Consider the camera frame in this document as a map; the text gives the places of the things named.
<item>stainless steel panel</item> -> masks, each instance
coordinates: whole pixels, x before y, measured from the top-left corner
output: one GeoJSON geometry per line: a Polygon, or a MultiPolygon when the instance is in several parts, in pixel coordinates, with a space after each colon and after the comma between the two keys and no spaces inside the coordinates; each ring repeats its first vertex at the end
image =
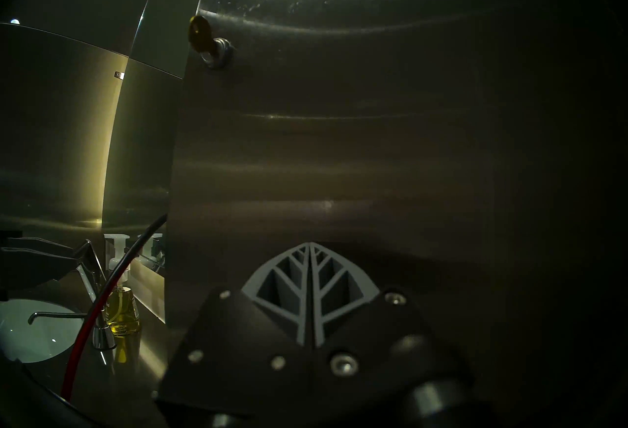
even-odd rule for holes
{"type": "Polygon", "coordinates": [[[102,243],[111,130],[127,57],[0,24],[0,230],[102,243]]]}
{"type": "Polygon", "coordinates": [[[603,0],[199,9],[236,52],[224,71],[188,58],[169,327],[184,331],[213,285],[317,241],[378,286],[413,285],[508,424],[626,344],[578,340],[623,298],[625,42],[603,0]]]}
{"type": "Polygon", "coordinates": [[[111,135],[102,229],[135,239],[168,211],[182,80],[130,59],[111,135]]]}

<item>red cable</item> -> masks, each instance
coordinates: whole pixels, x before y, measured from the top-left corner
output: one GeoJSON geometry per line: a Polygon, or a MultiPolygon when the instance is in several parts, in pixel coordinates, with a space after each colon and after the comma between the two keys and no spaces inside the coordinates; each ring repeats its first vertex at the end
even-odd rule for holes
{"type": "Polygon", "coordinates": [[[80,357],[83,353],[83,348],[85,348],[85,343],[87,343],[87,338],[92,331],[93,326],[96,323],[96,319],[98,315],[102,311],[109,298],[109,295],[115,288],[116,284],[118,284],[118,280],[122,273],[129,266],[131,261],[138,255],[140,249],[144,247],[144,244],[148,239],[153,235],[159,227],[166,223],[166,219],[168,215],[164,214],[155,220],[150,226],[144,231],[144,233],[135,241],[135,243],[131,246],[131,248],[127,251],[127,253],[122,257],[121,261],[118,263],[116,268],[109,276],[109,279],[105,283],[105,286],[102,287],[101,292],[99,293],[96,300],[93,302],[92,307],[87,313],[87,317],[83,322],[80,330],[78,331],[77,338],[74,341],[74,345],[72,346],[72,352],[70,352],[70,359],[68,361],[68,365],[65,368],[64,375],[64,383],[61,386],[61,397],[66,401],[70,401],[72,397],[72,387],[74,386],[74,378],[77,374],[77,368],[79,367],[80,357]]]}

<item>chrome faucet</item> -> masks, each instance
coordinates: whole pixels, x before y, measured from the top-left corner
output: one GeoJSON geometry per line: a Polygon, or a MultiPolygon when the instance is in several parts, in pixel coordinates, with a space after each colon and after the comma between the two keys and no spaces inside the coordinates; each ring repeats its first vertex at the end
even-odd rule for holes
{"type": "MultiPolygon", "coordinates": [[[[96,300],[96,292],[100,290],[102,285],[105,283],[105,274],[102,271],[100,261],[98,261],[98,256],[96,256],[96,253],[93,250],[92,242],[89,239],[86,239],[85,243],[81,247],[73,251],[72,257],[78,262],[76,271],[80,274],[83,286],[85,286],[89,299],[93,303],[96,300]]],[[[105,320],[104,311],[105,310],[103,308],[99,313],[92,331],[92,344],[98,350],[109,350],[116,346],[114,335],[105,320]]],[[[41,317],[85,318],[87,315],[81,313],[36,311],[28,317],[28,324],[32,325],[36,319],[41,317]]]]}

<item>countertop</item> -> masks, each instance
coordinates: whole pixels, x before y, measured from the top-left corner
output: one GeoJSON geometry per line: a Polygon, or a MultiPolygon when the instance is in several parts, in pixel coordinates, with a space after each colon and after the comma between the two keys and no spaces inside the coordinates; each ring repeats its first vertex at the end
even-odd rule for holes
{"type": "MultiPolygon", "coordinates": [[[[77,312],[87,312],[89,298],[79,274],[59,281],[9,292],[10,298],[48,301],[77,312]]],[[[170,334],[166,326],[137,301],[141,330],[116,337],[116,348],[97,351],[88,341],[78,366],[71,403],[92,419],[108,426],[166,427],[151,399],[168,362],[170,334]]],[[[41,384],[60,393],[70,349],[42,362],[25,364],[41,384]]]]}

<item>white sink basin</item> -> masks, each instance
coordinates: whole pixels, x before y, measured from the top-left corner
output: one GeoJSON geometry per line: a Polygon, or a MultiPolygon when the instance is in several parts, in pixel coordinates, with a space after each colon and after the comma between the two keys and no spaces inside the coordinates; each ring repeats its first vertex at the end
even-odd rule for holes
{"type": "Polygon", "coordinates": [[[50,359],[74,343],[83,324],[80,318],[39,317],[29,325],[28,317],[36,311],[74,313],[45,301],[0,301],[0,348],[10,360],[31,363],[50,359]]]}

